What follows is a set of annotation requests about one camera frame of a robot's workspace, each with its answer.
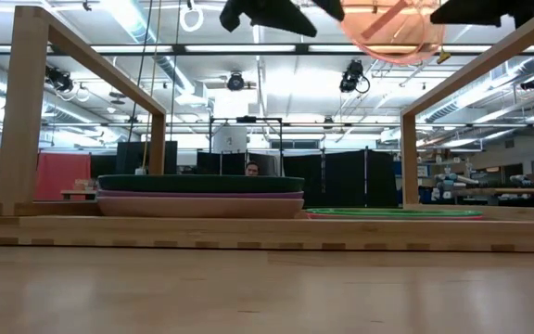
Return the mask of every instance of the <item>light wood floor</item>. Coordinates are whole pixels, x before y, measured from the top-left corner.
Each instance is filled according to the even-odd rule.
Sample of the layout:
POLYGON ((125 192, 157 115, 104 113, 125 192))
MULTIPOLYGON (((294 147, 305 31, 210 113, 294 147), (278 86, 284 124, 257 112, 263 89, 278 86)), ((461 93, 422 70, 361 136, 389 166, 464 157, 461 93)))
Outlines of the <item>light wood floor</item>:
POLYGON ((0 247, 0 333, 534 334, 534 254, 0 247))

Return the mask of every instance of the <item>green plate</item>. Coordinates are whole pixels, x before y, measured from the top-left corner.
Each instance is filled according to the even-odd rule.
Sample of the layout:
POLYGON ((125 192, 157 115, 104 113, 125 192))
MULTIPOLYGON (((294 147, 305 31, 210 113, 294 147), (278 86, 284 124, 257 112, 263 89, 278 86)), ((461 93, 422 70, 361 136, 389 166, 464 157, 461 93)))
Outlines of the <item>green plate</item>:
POLYGON ((404 210, 404 209, 308 209, 307 213, 361 217, 472 217, 482 212, 455 210, 404 210))
POLYGON ((102 175, 103 190, 171 193, 284 193, 302 191, 298 177, 238 175, 102 175))

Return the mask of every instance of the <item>table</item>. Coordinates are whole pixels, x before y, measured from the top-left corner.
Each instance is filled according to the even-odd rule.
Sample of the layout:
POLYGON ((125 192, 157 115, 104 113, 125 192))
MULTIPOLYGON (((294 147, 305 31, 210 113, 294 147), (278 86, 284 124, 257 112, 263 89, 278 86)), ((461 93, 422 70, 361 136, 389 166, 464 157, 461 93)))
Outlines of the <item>table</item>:
POLYGON ((85 196, 86 199, 95 199, 95 190, 61 190, 64 200, 70 200, 71 196, 85 196))
POLYGON ((455 203, 459 197, 483 196, 488 198, 489 205, 498 205, 498 197, 503 194, 534 195, 534 188, 472 188, 452 191, 455 203))

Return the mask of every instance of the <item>wooden frame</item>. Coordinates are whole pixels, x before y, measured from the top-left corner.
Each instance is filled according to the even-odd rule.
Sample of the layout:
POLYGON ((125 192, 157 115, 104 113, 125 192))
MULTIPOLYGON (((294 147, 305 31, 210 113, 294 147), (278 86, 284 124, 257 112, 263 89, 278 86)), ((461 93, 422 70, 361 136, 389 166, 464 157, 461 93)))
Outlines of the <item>wooden frame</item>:
MULTIPOLYGON (((149 169, 163 173, 166 118, 161 106, 44 9, 17 6, 1 147, 0 244, 534 251, 534 209, 527 208, 481 208, 487 221, 314 221, 104 217, 94 201, 33 202, 48 41, 152 114, 149 169)), ((405 110, 401 123, 405 207, 417 206, 415 115, 532 43, 534 20, 405 110)))
MULTIPOLYGON (((443 98, 471 83, 483 74, 491 71, 506 60, 518 55, 521 51, 534 45, 534 18, 516 31, 510 33, 488 51, 455 72, 447 80, 434 87, 427 94, 417 99, 401 113, 401 156, 403 169, 403 207, 409 209, 430 208, 419 205, 417 194, 417 153, 415 142, 415 116, 434 106, 443 98)), ((454 209, 469 208, 468 206, 452 206, 454 209)), ((506 207, 477 207, 483 212, 490 212, 494 218, 512 217, 517 212, 522 219, 534 220, 534 210, 506 207)))
POLYGON ((165 110, 150 95, 98 55, 75 33, 38 6, 16 6, 1 142, 0 214, 14 215, 32 203, 45 83, 46 49, 53 43, 68 56, 152 113, 150 171, 164 173, 165 110))

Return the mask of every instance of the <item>pipe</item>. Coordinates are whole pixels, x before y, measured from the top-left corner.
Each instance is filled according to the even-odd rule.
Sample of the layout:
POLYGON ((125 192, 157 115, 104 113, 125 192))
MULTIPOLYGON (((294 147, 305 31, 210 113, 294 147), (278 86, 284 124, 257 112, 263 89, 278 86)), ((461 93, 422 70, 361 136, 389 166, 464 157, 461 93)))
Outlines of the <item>pipe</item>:
MULTIPOLYGON (((534 57, 520 63, 514 71, 507 70, 508 62, 503 63, 502 66, 494 69, 486 75, 483 75, 481 78, 473 81, 468 86, 458 91, 456 93, 457 97, 453 98, 442 107, 418 116, 418 122, 420 120, 424 120, 427 123, 435 122, 442 117, 452 114, 455 111, 465 108, 485 97, 499 92, 500 89, 498 88, 504 87, 507 84, 511 84, 512 82, 534 74, 534 57), (495 71, 501 71, 503 65, 506 67, 506 74, 498 76, 495 79, 491 79, 491 74, 495 71)), ((382 141, 396 140, 399 138, 401 138, 401 129, 391 129, 384 131, 381 134, 382 141)))
POLYGON ((465 108, 481 98, 486 97, 483 93, 498 92, 498 88, 503 87, 516 79, 519 79, 523 76, 531 75, 534 73, 534 57, 522 62, 515 71, 512 73, 507 73, 504 77, 500 77, 494 80, 486 80, 480 85, 471 87, 464 92, 462 92, 458 97, 453 101, 445 104, 439 109, 436 109, 429 113, 428 115, 422 117, 425 118, 426 122, 431 123, 436 120, 447 116, 457 110, 465 108), (485 92, 478 92, 478 87, 485 87, 485 92))
MULTIPOLYGON (((150 46, 158 42, 158 32, 152 27, 147 27, 144 9, 137 0, 101 0, 100 2, 134 41, 140 45, 146 44, 150 46)), ((195 93, 195 86, 176 67, 170 57, 152 56, 152 59, 174 82, 179 93, 195 93)))

